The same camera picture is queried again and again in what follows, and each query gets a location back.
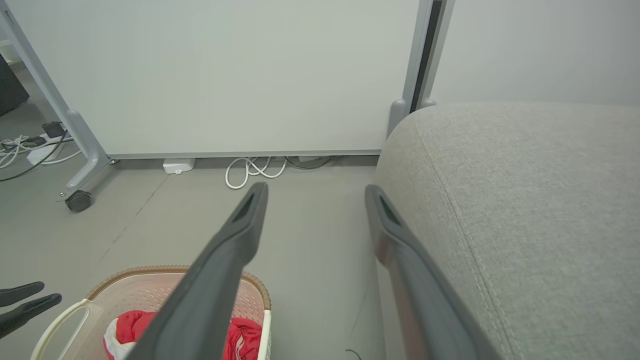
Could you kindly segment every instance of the caster wheel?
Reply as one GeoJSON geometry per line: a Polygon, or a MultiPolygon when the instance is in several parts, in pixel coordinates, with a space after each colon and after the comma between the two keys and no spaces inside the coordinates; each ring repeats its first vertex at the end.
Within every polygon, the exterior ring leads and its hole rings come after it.
{"type": "Polygon", "coordinates": [[[65,203],[67,203],[67,207],[71,211],[73,211],[74,213],[79,213],[91,206],[91,194],[82,190],[78,190],[74,192],[67,200],[65,200],[65,203]]]}

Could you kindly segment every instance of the basket handle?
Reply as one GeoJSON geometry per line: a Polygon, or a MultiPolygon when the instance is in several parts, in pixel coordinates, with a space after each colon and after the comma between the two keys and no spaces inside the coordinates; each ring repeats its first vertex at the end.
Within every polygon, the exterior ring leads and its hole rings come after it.
{"type": "Polygon", "coordinates": [[[44,348],[47,347],[47,344],[49,344],[49,341],[53,337],[53,334],[55,334],[55,332],[60,328],[60,326],[65,321],[67,321],[67,319],[69,319],[73,314],[75,314],[76,311],[79,311],[80,309],[84,309],[84,316],[80,321],[80,324],[78,324],[76,331],[74,331],[74,334],[71,336],[71,338],[67,342],[67,345],[65,346],[64,350],[62,350],[62,353],[58,358],[58,359],[61,359],[67,353],[67,351],[69,350],[69,347],[71,346],[71,343],[80,332],[80,329],[82,329],[82,327],[84,326],[86,319],[89,317],[90,308],[88,304],[90,303],[91,301],[89,301],[88,299],[83,299],[82,301],[76,302],[75,304],[71,305],[68,309],[64,310],[62,314],[58,315],[58,317],[55,320],[53,320],[53,322],[49,325],[47,330],[45,330],[45,332],[42,334],[42,336],[38,340],[38,343],[36,344],[36,347],[33,349],[33,353],[31,354],[31,360],[39,360],[42,357],[44,348]]]}

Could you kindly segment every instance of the white cable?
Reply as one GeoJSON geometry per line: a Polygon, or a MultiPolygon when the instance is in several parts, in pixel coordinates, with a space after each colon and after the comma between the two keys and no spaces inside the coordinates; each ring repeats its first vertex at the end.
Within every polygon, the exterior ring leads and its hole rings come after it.
{"type": "MultiPolygon", "coordinates": [[[[13,163],[13,161],[15,160],[16,156],[18,156],[18,154],[20,154],[20,153],[22,153],[22,152],[27,152],[27,151],[37,150],[37,149],[41,149],[41,148],[43,148],[43,147],[45,147],[45,146],[53,145],[53,144],[51,144],[50,142],[46,142],[46,143],[44,143],[44,144],[42,144],[42,145],[40,145],[40,146],[34,146],[34,147],[27,147],[27,146],[24,146],[24,145],[22,144],[22,141],[23,141],[23,140],[27,140],[28,138],[29,138],[29,137],[28,137],[28,136],[26,136],[26,135],[20,135],[20,136],[18,136],[18,137],[17,137],[17,138],[15,138],[15,139],[5,139],[5,140],[1,140],[1,141],[0,141],[0,143],[10,143],[10,144],[15,145],[14,150],[11,150],[8,154],[5,154],[2,158],[0,158],[0,168],[6,168],[7,166],[11,165],[11,164],[13,163]],[[10,156],[11,156],[11,160],[9,160],[9,162],[8,162],[8,163],[3,164],[3,163],[4,163],[4,161],[5,161],[6,159],[8,159],[10,156]]],[[[59,141],[60,141],[60,142],[62,142],[62,141],[64,141],[64,140],[68,140],[69,138],[71,138],[71,136],[68,136],[68,137],[66,137],[66,138],[64,138],[64,139],[60,139],[59,141]]],[[[62,160],[48,161],[48,162],[45,162],[45,163],[42,163],[42,164],[43,164],[43,165],[53,165],[53,164],[61,163],[62,161],[67,161],[67,160],[69,160],[70,158],[73,158],[74,156],[78,155],[80,152],[81,152],[81,151],[78,151],[77,153],[75,153],[75,154],[73,154],[73,155],[71,155],[71,156],[69,156],[69,157],[67,157],[67,158],[64,158],[64,159],[62,159],[62,160]]]]}
{"type": "Polygon", "coordinates": [[[284,168],[287,166],[287,162],[285,160],[284,163],[282,163],[282,168],[277,174],[269,175],[264,171],[269,166],[269,162],[271,162],[271,156],[267,158],[267,163],[264,165],[263,168],[259,168],[258,166],[255,165],[254,161],[256,160],[258,160],[258,158],[238,158],[238,159],[235,159],[234,161],[231,161],[231,164],[227,166],[227,172],[225,173],[225,182],[227,183],[227,186],[235,190],[241,189],[244,185],[246,185],[246,182],[249,180],[249,176],[262,175],[269,179],[275,179],[276,177],[282,175],[282,173],[284,172],[284,168]],[[244,160],[244,181],[239,186],[234,186],[234,185],[231,185],[231,183],[229,182],[229,171],[231,170],[231,167],[234,166],[234,164],[240,160],[244,160]],[[257,172],[251,172],[249,170],[249,165],[251,165],[255,170],[257,170],[257,172]]]}
{"type": "Polygon", "coordinates": [[[73,158],[74,156],[78,155],[79,153],[81,153],[82,150],[78,150],[76,153],[74,153],[73,155],[69,155],[64,159],[60,159],[60,160],[53,160],[53,161],[45,161],[43,162],[41,165],[53,165],[53,164],[58,164],[61,163],[62,161],[67,161],[70,158],[73,158]]]}
{"type": "MultiPolygon", "coordinates": [[[[14,143],[16,145],[20,144],[22,141],[22,135],[18,136],[15,140],[3,140],[2,143],[5,143],[9,141],[10,143],[14,143]]],[[[20,147],[16,146],[14,150],[11,150],[11,152],[9,152],[7,155],[4,155],[2,159],[0,159],[0,164],[4,163],[4,160],[6,158],[8,158],[9,156],[11,156],[11,154],[13,153],[13,156],[11,158],[11,160],[9,160],[8,163],[6,164],[2,164],[0,165],[0,168],[6,168],[7,166],[11,165],[13,163],[13,161],[15,160],[15,157],[18,156],[18,153],[20,152],[24,152],[24,151],[20,151],[20,147]]]]}

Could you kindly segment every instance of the fabric upholstery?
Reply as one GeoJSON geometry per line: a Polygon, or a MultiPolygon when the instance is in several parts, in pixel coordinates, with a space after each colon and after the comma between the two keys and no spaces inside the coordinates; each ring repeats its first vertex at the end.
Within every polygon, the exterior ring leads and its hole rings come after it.
{"type": "Polygon", "coordinates": [[[640,108],[426,108],[376,183],[503,358],[640,357],[640,108]]]}

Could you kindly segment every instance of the laundry basket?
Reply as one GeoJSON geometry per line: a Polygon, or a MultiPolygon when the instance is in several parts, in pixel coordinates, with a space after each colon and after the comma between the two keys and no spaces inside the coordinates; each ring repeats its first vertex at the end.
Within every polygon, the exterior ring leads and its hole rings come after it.
{"type": "MultiPolygon", "coordinates": [[[[59,359],[108,360],[102,338],[109,323],[126,311],[160,310],[188,268],[131,268],[106,279],[86,299],[69,307],[50,324],[38,341],[31,360],[41,358],[56,330],[78,311],[84,311],[84,316],[59,359]]],[[[258,360],[268,360],[271,355],[271,300],[257,277],[246,272],[242,274],[232,316],[251,319],[262,326],[258,360]]]]}

